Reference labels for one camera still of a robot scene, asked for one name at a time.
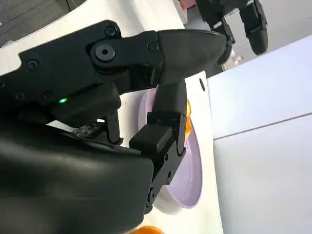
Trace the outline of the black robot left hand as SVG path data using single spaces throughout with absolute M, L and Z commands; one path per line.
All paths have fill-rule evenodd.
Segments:
M 218 64 L 226 63 L 235 44 L 234 35 L 225 16 L 238 9 L 244 24 L 246 38 L 249 40 L 252 51 L 261 55 L 268 48 L 267 19 L 258 0 L 197 0 L 197 8 L 212 31 L 226 37 L 226 49 L 217 61 Z

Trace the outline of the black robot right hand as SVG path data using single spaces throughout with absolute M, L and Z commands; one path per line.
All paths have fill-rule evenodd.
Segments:
M 23 51 L 0 77 L 0 231 L 121 234 L 171 183 L 184 146 L 185 79 L 223 34 L 104 20 Z

